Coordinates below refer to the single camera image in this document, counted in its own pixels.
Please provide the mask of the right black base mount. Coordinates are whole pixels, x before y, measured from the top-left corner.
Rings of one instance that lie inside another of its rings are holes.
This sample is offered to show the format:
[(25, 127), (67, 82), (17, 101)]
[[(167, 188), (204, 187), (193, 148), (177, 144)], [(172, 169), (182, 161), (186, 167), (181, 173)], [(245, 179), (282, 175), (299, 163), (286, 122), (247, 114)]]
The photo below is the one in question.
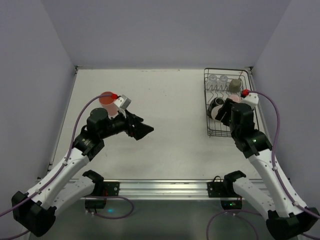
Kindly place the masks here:
[(215, 176), (207, 182), (207, 194), (209, 198), (220, 198), (223, 210), (241, 210), (243, 207), (242, 197), (235, 193), (233, 183), (246, 175), (240, 170), (226, 174), (223, 178)]

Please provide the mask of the grey-green ceramic cup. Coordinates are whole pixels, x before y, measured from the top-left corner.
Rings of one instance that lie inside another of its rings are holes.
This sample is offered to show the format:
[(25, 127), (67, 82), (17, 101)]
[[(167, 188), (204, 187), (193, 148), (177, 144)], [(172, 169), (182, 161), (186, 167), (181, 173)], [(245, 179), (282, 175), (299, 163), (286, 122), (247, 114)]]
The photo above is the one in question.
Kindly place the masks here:
[(238, 79), (232, 79), (229, 83), (229, 86), (228, 86), (228, 90), (231, 92), (231, 93), (237, 93), (241, 90), (241, 87), (242, 87), (242, 81), (240, 78)]

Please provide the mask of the pink ceramic mug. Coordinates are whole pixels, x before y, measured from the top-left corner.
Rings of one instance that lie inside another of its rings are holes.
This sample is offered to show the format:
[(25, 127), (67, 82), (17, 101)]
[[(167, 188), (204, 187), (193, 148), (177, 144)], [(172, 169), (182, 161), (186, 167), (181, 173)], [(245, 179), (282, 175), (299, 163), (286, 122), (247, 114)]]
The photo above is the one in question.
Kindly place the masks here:
[(241, 102), (241, 97), (236, 95), (236, 94), (231, 94), (228, 96), (228, 99), (232, 100), (235, 103), (240, 103)]

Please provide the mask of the black mug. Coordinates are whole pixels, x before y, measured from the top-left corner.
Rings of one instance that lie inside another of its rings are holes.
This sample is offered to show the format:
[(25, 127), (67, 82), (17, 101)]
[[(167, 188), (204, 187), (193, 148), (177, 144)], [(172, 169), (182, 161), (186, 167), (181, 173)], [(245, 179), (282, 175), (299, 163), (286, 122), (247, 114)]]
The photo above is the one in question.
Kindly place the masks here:
[(223, 98), (221, 98), (221, 97), (214, 98), (210, 102), (210, 104), (209, 104), (209, 106), (208, 106), (208, 108), (206, 110), (206, 115), (210, 119), (215, 121), (216, 120), (216, 116), (218, 114), (218, 111), (223, 106), (224, 103), (225, 103), (225, 100)]

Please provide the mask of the tall pink plastic cup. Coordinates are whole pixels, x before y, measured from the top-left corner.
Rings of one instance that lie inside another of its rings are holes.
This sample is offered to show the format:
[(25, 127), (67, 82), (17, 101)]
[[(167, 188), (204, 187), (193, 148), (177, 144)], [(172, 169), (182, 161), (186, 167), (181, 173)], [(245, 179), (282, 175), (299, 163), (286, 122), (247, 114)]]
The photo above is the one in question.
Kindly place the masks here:
[(99, 98), (100, 105), (107, 110), (109, 117), (114, 117), (118, 114), (118, 108), (114, 104), (116, 95), (111, 91), (105, 91), (100, 94), (101, 97)]

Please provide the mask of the aluminium mounting rail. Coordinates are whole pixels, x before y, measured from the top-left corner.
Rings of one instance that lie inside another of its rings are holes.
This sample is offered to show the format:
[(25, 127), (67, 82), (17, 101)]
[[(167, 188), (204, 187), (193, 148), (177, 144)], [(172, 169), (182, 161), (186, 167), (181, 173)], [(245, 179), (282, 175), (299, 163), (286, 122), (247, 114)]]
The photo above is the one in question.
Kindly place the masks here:
[[(41, 180), (29, 189), (32, 198), (47, 206), (73, 203), (81, 198), (98, 199), (100, 196), (89, 196), (94, 186), (84, 176), (68, 183), (50, 183), (44, 189), (45, 181)], [(118, 196), (130, 200), (207, 200), (207, 180), (104, 180), (119, 182)]]

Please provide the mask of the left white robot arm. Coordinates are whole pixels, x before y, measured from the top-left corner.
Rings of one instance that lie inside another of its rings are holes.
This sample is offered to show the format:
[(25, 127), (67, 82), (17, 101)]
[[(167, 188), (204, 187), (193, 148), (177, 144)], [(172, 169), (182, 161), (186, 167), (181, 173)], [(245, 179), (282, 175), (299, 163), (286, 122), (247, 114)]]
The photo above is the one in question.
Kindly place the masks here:
[(62, 210), (82, 197), (100, 197), (103, 193), (104, 178), (92, 170), (86, 171), (76, 183), (67, 184), (104, 148), (106, 138), (126, 133), (138, 141), (153, 131), (143, 118), (127, 110), (109, 118), (106, 109), (93, 109), (80, 134), (72, 136), (63, 159), (34, 187), (12, 196), (13, 218), (36, 237), (45, 235)]

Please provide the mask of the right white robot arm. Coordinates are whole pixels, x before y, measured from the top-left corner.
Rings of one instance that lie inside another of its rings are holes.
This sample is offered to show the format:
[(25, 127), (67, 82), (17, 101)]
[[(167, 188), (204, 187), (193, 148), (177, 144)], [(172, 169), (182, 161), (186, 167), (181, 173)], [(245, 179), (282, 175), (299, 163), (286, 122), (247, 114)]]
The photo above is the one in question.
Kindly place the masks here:
[(275, 240), (289, 240), (309, 231), (320, 213), (306, 205), (284, 177), (280, 165), (272, 159), (273, 146), (267, 136), (255, 128), (253, 107), (227, 99), (218, 110), (216, 120), (230, 128), (237, 149), (257, 170), (269, 194), (239, 170), (224, 176), (226, 191), (245, 198), (264, 218)]

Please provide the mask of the right clear glass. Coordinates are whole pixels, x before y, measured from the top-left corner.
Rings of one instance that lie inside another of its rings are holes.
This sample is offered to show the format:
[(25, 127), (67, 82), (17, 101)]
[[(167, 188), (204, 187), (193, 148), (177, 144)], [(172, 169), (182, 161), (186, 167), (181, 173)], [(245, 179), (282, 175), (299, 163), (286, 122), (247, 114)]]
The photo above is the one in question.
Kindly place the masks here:
[(217, 85), (224, 89), (227, 86), (228, 80), (229, 78), (227, 75), (221, 75), (218, 78)]

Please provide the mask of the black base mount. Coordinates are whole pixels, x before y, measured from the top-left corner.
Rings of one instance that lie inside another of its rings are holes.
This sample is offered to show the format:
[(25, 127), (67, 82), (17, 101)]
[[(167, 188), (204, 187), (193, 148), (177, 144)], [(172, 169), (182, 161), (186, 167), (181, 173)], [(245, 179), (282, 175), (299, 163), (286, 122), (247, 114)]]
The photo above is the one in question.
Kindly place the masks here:
[(233, 183), (246, 175), (240, 170), (226, 174), (223, 178), (215, 176), (207, 182), (207, 194), (209, 198), (220, 198), (223, 210), (241, 210), (243, 207), (242, 197), (235, 193)]
[[(93, 184), (93, 190), (86, 196), (95, 197), (117, 197), (119, 195), (120, 183), (117, 181), (104, 181), (104, 178), (93, 170), (85, 171), (82, 174), (86, 180)], [(104, 209), (107, 204), (106, 199), (85, 200), (84, 207), (97, 213), (97, 210)]]

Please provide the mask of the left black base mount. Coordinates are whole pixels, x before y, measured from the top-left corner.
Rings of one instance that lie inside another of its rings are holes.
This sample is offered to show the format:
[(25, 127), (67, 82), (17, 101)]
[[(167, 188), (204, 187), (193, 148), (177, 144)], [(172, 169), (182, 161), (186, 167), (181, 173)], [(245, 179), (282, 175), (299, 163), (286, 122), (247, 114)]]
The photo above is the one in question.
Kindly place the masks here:
[[(93, 170), (85, 171), (82, 174), (86, 180), (93, 184), (93, 190), (86, 196), (95, 197), (117, 197), (119, 195), (120, 183), (117, 181), (104, 181), (104, 178)], [(84, 207), (97, 213), (97, 210), (104, 209), (107, 204), (106, 199), (85, 200)]]

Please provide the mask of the clear glass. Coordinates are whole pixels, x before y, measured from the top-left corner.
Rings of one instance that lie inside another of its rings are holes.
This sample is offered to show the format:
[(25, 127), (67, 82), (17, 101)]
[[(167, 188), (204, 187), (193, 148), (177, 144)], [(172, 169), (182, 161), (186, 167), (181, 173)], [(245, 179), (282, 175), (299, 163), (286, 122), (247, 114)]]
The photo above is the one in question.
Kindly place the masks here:
[(221, 75), (218, 78), (217, 85), (224, 89), (227, 86), (228, 80), (229, 78), (227, 75)]
[(217, 85), (218, 77), (215, 74), (209, 74), (207, 77), (207, 88), (215, 87)]

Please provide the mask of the left clear glass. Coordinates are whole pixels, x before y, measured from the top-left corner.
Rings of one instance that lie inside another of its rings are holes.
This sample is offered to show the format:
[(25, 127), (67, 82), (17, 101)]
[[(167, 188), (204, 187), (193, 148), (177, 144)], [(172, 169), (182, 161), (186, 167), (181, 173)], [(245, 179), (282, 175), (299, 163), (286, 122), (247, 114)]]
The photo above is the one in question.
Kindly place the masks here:
[(215, 87), (217, 85), (218, 77), (215, 74), (209, 74), (207, 77), (207, 88)]

